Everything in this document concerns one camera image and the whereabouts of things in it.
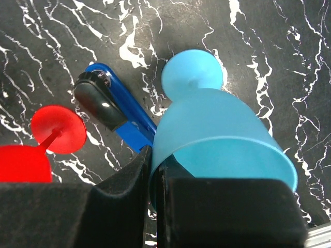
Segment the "red wine glass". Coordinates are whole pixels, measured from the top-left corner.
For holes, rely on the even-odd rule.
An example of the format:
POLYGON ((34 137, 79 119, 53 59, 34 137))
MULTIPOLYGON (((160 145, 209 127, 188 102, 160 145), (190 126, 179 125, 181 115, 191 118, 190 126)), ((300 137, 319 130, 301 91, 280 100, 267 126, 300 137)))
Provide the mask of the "red wine glass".
POLYGON ((1 146, 1 183, 50 183, 51 165, 46 151, 69 154, 81 149, 86 127, 74 111, 60 105, 40 108, 32 117, 37 146, 1 146))

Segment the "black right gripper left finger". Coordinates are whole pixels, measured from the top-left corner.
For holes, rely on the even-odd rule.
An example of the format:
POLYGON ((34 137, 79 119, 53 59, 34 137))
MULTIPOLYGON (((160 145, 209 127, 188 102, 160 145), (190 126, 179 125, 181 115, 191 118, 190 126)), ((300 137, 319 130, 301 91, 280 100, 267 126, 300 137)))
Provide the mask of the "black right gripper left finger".
POLYGON ((151 158, 97 185, 2 183, 1 247, 142 247, 151 158))

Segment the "blue stapler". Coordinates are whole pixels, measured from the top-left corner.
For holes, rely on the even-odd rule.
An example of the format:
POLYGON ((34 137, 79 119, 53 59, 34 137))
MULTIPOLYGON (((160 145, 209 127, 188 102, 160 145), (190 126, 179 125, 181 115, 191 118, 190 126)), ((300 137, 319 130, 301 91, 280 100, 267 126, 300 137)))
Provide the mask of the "blue stapler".
POLYGON ((156 124, 108 65, 89 65, 73 92, 83 108, 134 151, 153 145, 156 124))

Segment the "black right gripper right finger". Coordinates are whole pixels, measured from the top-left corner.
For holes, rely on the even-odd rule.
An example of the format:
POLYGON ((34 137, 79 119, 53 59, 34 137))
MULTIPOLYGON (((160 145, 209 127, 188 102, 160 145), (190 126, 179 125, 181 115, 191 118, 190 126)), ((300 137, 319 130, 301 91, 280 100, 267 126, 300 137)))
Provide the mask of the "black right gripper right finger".
POLYGON ((176 162, 156 171, 159 247, 304 247, 289 187, 274 179, 195 178, 176 162))

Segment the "blue wine glass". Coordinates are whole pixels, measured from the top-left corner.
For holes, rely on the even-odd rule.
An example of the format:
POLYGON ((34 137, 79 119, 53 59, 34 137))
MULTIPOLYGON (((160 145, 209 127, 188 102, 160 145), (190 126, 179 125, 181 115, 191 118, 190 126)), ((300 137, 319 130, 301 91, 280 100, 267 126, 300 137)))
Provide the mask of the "blue wine glass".
POLYGON ((174 156, 196 178, 278 179, 296 191, 293 163, 254 111, 221 89, 214 55, 177 53, 164 66, 161 84, 171 104, 154 137, 151 179, 174 156))

